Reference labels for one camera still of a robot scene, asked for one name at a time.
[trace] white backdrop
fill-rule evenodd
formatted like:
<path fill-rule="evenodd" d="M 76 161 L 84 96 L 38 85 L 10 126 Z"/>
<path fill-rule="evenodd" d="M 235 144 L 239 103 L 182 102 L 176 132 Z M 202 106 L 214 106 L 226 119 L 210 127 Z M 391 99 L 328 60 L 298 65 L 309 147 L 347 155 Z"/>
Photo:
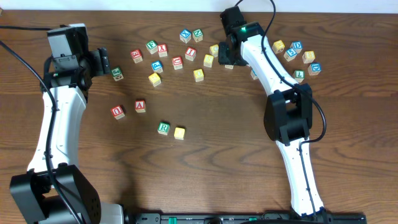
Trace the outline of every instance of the white backdrop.
<path fill-rule="evenodd" d="M 210 11 L 221 12 L 237 0 L 0 0 L 3 9 Z M 274 0 L 278 12 L 398 13 L 398 0 Z M 271 11 L 268 0 L 244 0 L 246 12 Z"/>

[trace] cube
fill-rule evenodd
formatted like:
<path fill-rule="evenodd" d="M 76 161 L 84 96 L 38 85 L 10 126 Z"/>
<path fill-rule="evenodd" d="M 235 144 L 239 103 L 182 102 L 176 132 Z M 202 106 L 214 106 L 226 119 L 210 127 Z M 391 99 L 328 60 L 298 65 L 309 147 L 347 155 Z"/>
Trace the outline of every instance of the cube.
<path fill-rule="evenodd" d="M 218 57 L 218 44 L 215 44 L 213 46 L 210 46 L 210 54 L 214 57 Z"/>
<path fill-rule="evenodd" d="M 211 66 L 213 65 L 213 60 L 214 56 L 206 54 L 205 59 L 203 60 L 203 66 L 211 68 Z"/>
<path fill-rule="evenodd" d="M 132 60 L 134 61 L 134 63 L 138 63 L 138 62 L 142 61 L 142 54 L 138 49 L 133 50 L 130 54 L 131 54 L 131 57 L 132 57 Z"/>
<path fill-rule="evenodd" d="M 146 46 L 150 54 L 157 52 L 157 44 L 154 40 L 149 41 Z"/>
<path fill-rule="evenodd" d="M 112 111 L 113 116 L 116 119 L 120 119 L 120 118 L 125 116 L 124 112 L 123 112 L 123 109 L 122 109 L 122 107 L 120 105 L 115 106 L 114 108 L 111 109 L 111 111 Z"/>
<path fill-rule="evenodd" d="M 253 80 L 258 79 L 259 77 L 256 75 L 256 73 L 254 72 L 254 70 L 252 69 L 250 72 L 251 77 L 253 78 Z"/>
<path fill-rule="evenodd" d="M 197 51 L 191 47 L 187 48 L 187 51 L 185 52 L 185 58 L 192 61 L 195 59 L 197 56 Z"/>
<path fill-rule="evenodd" d="M 296 70 L 294 71 L 293 78 L 301 83 L 304 80 L 304 71 L 303 70 Z"/>
<path fill-rule="evenodd" d="M 167 57 L 167 47 L 165 44 L 159 44 L 157 46 L 157 51 L 159 52 L 160 57 Z"/>
<path fill-rule="evenodd" d="M 321 71 L 322 71 L 321 64 L 319 64 L 319 63 L 312 63 L 308 67 L 308 73 L 310 75 L 318 75 Z"/>
<path fill-rule="evenodd" d="M 202 69 L 193 71 L 193 76 L 195 77 L 195 82 L 200 82 L 205 79 L 205 74 Z"/>
<path fill-rule="evenodd" d="M 284 58 L 288 62 L 293 60 L 296 56 L 297 56 L 297 52 L 294 49 L 287 49 L 284 54 Z"/>
<path fill-rule="evenodd" d="M 312 63 L 315 60 L 315 54 L 313 51 L 304 52 L 303 54 L 303 62 L 304 63 Z"/>
<path fill-rule="evenodd" d="M 136 101 L 136 111 L 137 111 L 137 113 L 145 112 L 145 101 L 144 100 Z"/>
<path fill-rule="evenodd" d="M 201 31 L 201 29 L 193 31 L 193 39 L 195 40 L 195 42 L 203 40 L 203 32 Z"/>
<path fill-rule="evenodd" d="M 181 57 L 175 57 L 172 59 L 172 61 L 173 61 L 173 66 L 174 66 L 175 70 L 182 68 L 182 58 Z"/>
<path fill-rule="evenodd" d="M 184 140 L 185 129 L 184 128 L 175 128 L 174 138 L 178 140 Z"/>
<path fill-rule="evenodd" d="M 184 29 L 181 33 L 180 33 L 180 40 L 182 40 L 182 42 L 184 43 L 188 43 L 191 40 L 191 32 L 187 29 Z"/>
<path fill-rule="evenodd" d="M 163 66 L 162 66 L 162 63 L 160 61 L 153 62 L 151 64 L 151 66 L 152 66 L 152 69 L 153 69 L 154 72 L 156 72 L 156 73 L 162 73 L 163 72 Z"/>
<path fill-rule="evenodd" d="M 301 44 L 301 41 L 295 41 L 292 42 L 292 45 L 290 45 L 290 48 L 296 51 L 296 53 L 300 53 L 301 50 L 303 50 L 303 45 Z"/>
<path fill-rule="evenodd" d="M 281 40 L 275 41 L 274 44 L 272 45 L 272 50 L 274 51 L 275 54 L 281 53 L 284 51 L 285 45 Z"/>
<path fill-rule="evenodd" d="M 119 81 L 119 80 L 122 80 L 124 78 L 123 74 L 122 74 L 122 71 L 120 70 L 119 67 L 116 67 L 116 68 L 112 69 L 112 77 L 113 77 L 113 79 L 115 81 Z"/>
<path fill-rule="evenodd" d="M 152 75 L 149 75 L 148 78 L 154 87 L 162 83 L 162 80 L 160 79 L 159 75 L 156 72 L 153 73 Z"/>
<path fill-rule="evenodd" d="M 159 134 L 167 135 L 170 130 L 170 125 L 167 123 L 160 122 L 159 127 L 157 128 L 157 132 Z"/>

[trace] toy block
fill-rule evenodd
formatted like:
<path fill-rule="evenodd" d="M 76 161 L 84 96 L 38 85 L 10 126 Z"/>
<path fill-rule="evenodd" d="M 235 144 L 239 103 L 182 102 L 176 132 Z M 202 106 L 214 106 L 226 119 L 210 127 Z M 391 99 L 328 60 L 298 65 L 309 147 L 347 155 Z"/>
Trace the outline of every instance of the toy block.
<path fill-rule="evenodd" d="M 157 51 L 160 57 L 167 57 L 167 47 L 165 44 L 160 44 L 157 46 Z"/>
<path fill-rule="evenodd" d="M 158 76 L 158 74 L 155 72 L 152 75 L 149 75 L 149 81 L 152 83 L 154 87 L 162 83 L 162 80 Z"/>
<path fill-rule="evenodd" d="M 272 45 L 272 50 L 274 51 L 275 54 L 281 53 L 284 51 L 285 45 L 281 40 L 275 41 L 274 44 Z"/>
<path fill-rule="evenodd" d="M 138 62 L 142 61 L 142 54 L 138 49 L 133 50 L 130 54 L 131 54 L 131 57 L 132 57 L 132 60 L 134 61 L 134 63 L 138 63 Z"/>
<path fill-rule="evenodd" d="M 218 44 L 215 44 L 213 46 L 210 46 L 210 54 L 214 57 L 218 57 Z"/>
<path fill-rule="evenodd" d="M 173 61 L 173 66 L 174 66 L 175 70 L 182 68 L 182 58 L 181 57 L 175 57 L 172 59 L 172 61 Z"/>
<path fill-rule="evenodd" d="M 138 113 L 143 113 L 145 112 L 145 101 L 144 100 L 137 100 L 136 101 L 136 111 Z"/>
<path fill-rule="evenodd" d="M 301 83 L 304 80 L 304 71 L 303 70 L 296 70 L 294 71 L 293 78 Z"/>
<path fill-rule="evenodd" d="M 112 69 L 112 77 L 113 77 L 113 79 L 115 81 L 119 81 L 119 80 L 122 80 L 124 78 L 123 74 L 122 74 L 122 71 L 120 70 L 119 67 L 117 67 L 115 69 Z"/>
<path fill-rule="evenodd" d="M 287 49 L 285 54 L 284 54 L 284 58 L 286 59 L 286 61 L 291 61 L 293 59 L 295 59 L 297 56 L 297 53 L 295 50 L 293 49 Z"/>
<path fill-rule="evenodd" d="M 146 46 L 150 54 L 157 52 L 157 44 L 154 40 L 149 41 Z"/>
<path fill-rule="evenodd" d="M 191 40 L 191 32 L 187 29 L 184 29 L 181 33 L 180 33 L 180 40 L 182 40 L 182 42 L 184 43 L 188 43 Z"/>
<path fill-rule="evenodd" d="M 187 48 L 187 51 L 185 52 L 185 58 L 192 61 L 195 59 L 197 56 L 197 51 L 191 47 Z"/>
<path fill-rule="evenodd" d="M 193 71 L 193 76 L 195 77 L 195 82 L 200 82 L 205 79 L 205 74 L 202 69 Z"/>
<path fill-rule="evenodd" d="M 163 72 L 163 66 L 162 66 L 162 63 L 160 61 L 153 62 L 151 64 L 151 66 L 152 66 L 152 69 L 153 69 L 154 72 L 156 72 L 156 73 L 162 73 Z"/>
<path fill-rule="evenodd" d="M 296 51 L 296 53 L 300 53 L 301 50 L 303 50 L 303 45 L 301 44 L 301 41 L 295 41 L 292 42 L 292 45 L 290 45 L 290 48 Z"/>
<path fill-rule="evenodd" d="M 214 56 L 206 54 L 205 59 L 203 60 L 203 66 L 211 68 L 211 66 L 213 65 L 213 60 Z"/>
<path fill-rule="evenodd" d="M 201 31 L 201 29 L 193 31 L 193 39 L 195 40 L 195 42 L 203 40 L 203 32 Z"/>
<path fill-rule="evenodd" d="M 120 118 L 125 116 L 124 112 L 123 112 L 123 109 L 122 109 L 122 107 L 120 105 L 119 106 L 115 106 L 114 108 L 111 109 L 111 111 L 112 111 L 113 116 L 116 119 L 120 119 Z"/>
<path fill-rule="evenodd" d="M 157 132 L 159 134 L 167 135 L 170 131 L 170 125 L 167 123 L 160 122 L 159 127 L 157 128 Z"/>
<path fill-rule="evenodd" d="M 304 52 L 303 54 L 303 62 L 304 63 L 312 63 L 315 60 L 315 54 L 313 51 Z"/>
<path fill-rule="evenodd" d="M 321 64 L 319 63 L 312 63 L 308 67 L 308 73 L 310 75 L 318 75 L 322 71 Z"/>
<path fill-rule="evenodd" d="M 259 77 L 256 75 L 256 73 L 254 72 L 254 70 L 252 69 L 250 72 L 251 77 L 253 78 L 253 80 L 258 79 Z"/>
<path fill-rule="evenodd" d="M 174 138 L 178 140 L 184 140 L 185 129 L 184 128 L 175 128 Z"/>

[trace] wood grain surface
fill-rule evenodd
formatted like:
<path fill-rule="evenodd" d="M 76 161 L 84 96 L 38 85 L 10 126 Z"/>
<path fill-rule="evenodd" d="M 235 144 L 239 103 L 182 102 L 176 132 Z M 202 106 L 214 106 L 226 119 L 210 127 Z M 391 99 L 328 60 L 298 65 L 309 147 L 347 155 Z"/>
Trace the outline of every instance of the wood grain surface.
<path fill-rule="evenodd" d="M 269 13 L 244 13 L 266 26 Z M 266 96 L 249 67 L 203 67 L 209 46 L 225 40 L 219 13 L 4 11 L 1 25 L 57 27 L 84 22 L 90 50 L 106 47 L 110 75 L 93 79 L 80 128 L 80 169 L 101 200 L 132 210 L 165 213 L 262 213 L 288 210 L 290 188 L 282 156 L 264 130 Z M 204 40 L 179 40 L 182 29 L 201 28 Z M 368 223 L 397 223 L 398 209 L 398 15 L 278 13 L 270 42 L 301 40 L 313 50 L 323 71 L 304 81 L 325 111 L 328 131 L 312 144 L 318 191 L 329 211 L 364 212 Z M 148 76 L 158 60 L 145 43 L 166 43 L 160 58 L 162 84 Z M 0 40 L 40 74 L 51 54 L 45 32 L 0 30 Z M 194 62 L 175 71 L 171 58 L 187 47 L 198 50 Z M 130 51 L 140 49 L 135 64 Z M 298 57 L 286 62 L 289 73 L 307 69 Z M 205 80 L 195 83 L 193 70 Z M 23 223 L 10 192 L 13 175 L 23 174 L 33 157 L 43 116 L 39 83 L 22 64 L 0 49 L 0 216 L 1 223 Z M 134 111 L 143 98 L 147 112 Z M 126 117 L 110 109 L 121 104 Z M 171 123 L 168 136 L 158 123 Z M 176 126 L 185 140 L 173 137 Z M 322 128 L 314 108 L 312 136 Z"/>

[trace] green block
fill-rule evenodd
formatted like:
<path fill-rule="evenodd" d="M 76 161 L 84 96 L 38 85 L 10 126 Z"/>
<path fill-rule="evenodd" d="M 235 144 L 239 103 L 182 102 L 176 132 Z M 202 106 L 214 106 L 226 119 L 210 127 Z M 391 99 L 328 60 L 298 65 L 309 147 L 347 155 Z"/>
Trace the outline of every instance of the green block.
<path fill-rule="evenodd" d="M 147 48 L 150 50 L 150 49 L 153 49 L 154 47 L 157 47 L 157 44 L 156 44 L 156 42 L 154 41 L 154 40 L 151 40 L 151 41 L 149 41 L 148 43 L 147 43 Z"/>
<path fill-rule="evenodd" d="M 159 134 L 167 135 L 170 130 L 170 125 L 167 123 L 160 122 L 159 127 L 157 128 L 157 132 Z"/>
<path fill-rule="evenodd" d="M 177 218 L 169 218 L 169 224 L 177 224 Z"/>
<path fill-rule="evenodd" d="M 304 71 L 303 70 L 296 70 L 294 71 L 295 78 L 304 78 Z"/>
<path fill-rule="evenodd" d="M 195 37 L 200 37 L 203 33 L 201 32 L 201 29 L 197 29 L 193 31 L 193 35 L 195 35 Z"/>
<path fill-rule="evenodd" d="M 121 74 L 122 74 L 122 71 L 120 70 L 119 67 L 116 67 L 116 68 L 112 69 L 112 76 L 113 77 L 116 77 L 116 76 L 121 75 Z"/>

